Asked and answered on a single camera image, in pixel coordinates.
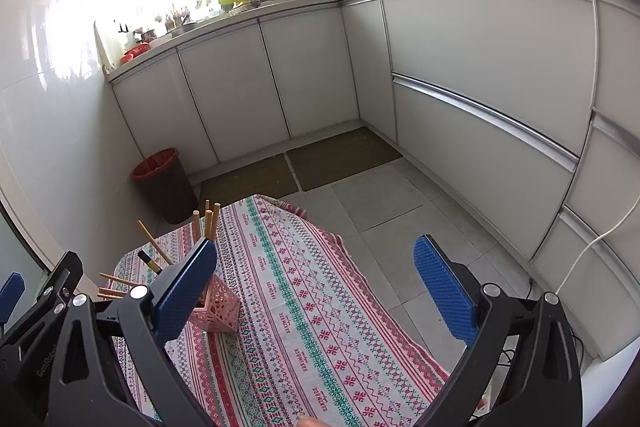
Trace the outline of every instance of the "kitchen cabinet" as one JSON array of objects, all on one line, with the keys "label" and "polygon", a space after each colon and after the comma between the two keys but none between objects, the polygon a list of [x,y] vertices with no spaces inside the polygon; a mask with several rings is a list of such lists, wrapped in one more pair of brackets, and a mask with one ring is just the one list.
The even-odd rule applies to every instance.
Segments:
[{"label": "kitchen cabinet", "polygon": [[[613,227],[640,194],[640,139],[597,114],[567,205],[599,235]],[[640,210],[606,243],[640,280]]]},{"label": "kitchen cabinet", "polygon": [[592,0],[383,0],[392,69],[464,94],[580,154],[594,89]]},{"label": "kitchen cabinet", "polygon": [[[535,268],[556,290],[580,252],[596,234],[569,209],[554,222],[534,260]],[[604,243],[584,253],[559,292],[608,359],[640,335],[638,282]]]},{"label": "kitchen cabinet", "polygon": [[145,157],[176,147],[187,174],[217,165],[175,52],[123,75],[113,89]]},{"label": "kitchen cabinet", "polygon": [[380,0],[342,6],[360,118],[396,141],[394,94]]},{"label": "kitchen cabinet", "polygon": [[446,90],[398,77],[394,89],[399,145],[530,259],[558,212],[576,158]]},{"label": "kitchen cabinet", "polygon": [[339,8],[266,16],[260,25],[292,137],[358,118]]},{"label": "kitchen cabinet", "polygon": [[257,22],[178,52],[221,162],[289,139]]},{"label": "kitchen cabinet", "polygon": [[618,6],[597,0],[600,53],[595,107],[640,136],[640,2],[612,1]]}]

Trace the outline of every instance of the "floor mat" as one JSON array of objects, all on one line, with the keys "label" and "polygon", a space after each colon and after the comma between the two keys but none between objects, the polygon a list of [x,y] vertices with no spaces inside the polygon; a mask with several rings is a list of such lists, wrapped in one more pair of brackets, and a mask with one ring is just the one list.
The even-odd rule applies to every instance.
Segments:
[{"label": "floor mat", "polygon": [[226,206],[254,194],[281,198],[297,191],[284,155],[278,154],[202,182],[200,213],[206,200]]},{"label": "floor mat", "polygon": [[336,182],[402,156],[366,127],[292,149],[287,155],[303,190]]}]

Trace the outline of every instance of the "kitchen floor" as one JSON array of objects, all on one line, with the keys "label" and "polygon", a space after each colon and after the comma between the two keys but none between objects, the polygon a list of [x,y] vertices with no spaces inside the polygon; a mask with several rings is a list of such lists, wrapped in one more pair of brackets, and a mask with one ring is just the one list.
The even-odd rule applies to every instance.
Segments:
[{"label": "kitchen floor", "polygon": [[[281,199],[305,208],[310,222],[342,236],[384,307],[448,371],[465,345],[449,333],[415,269],[418,237],[430,233],[481,283],[495,282],[511,296],[529,292],[529,275],[513,257],[405,158]],[[532,295],[540,295],[537,285]]]}]

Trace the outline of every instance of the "pink basket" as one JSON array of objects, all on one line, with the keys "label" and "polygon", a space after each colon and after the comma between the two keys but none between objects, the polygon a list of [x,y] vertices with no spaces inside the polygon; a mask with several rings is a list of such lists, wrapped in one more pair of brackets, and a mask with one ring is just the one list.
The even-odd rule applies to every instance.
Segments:
[{"label": "pink basket", "polygon": [[238,331],[240,299],[231,288],[214,275],[207,286],[204,308],[194,308],[189,320],[205,331],[234,333]]}]

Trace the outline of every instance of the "table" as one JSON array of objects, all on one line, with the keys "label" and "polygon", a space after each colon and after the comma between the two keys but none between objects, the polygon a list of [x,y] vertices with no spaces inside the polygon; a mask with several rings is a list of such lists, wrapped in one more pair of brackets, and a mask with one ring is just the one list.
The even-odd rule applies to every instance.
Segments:
[{"label": "table", "polygon": [[[334,427],[410,427],[448,374],[383,308],[342,239],[305,215],[259,195],[222,208],[216,274],[241,299],[239,331],[187,323],[165,350],[220,426],[293,426],[307,414]],[[191,225],[158,243],[182,260]],[[151,245],[143,250],[160,263]],[[150,285],[155,274],[136,251],[114,275]],[[140,409],[158,418],[124,340],[115,344]]]}]

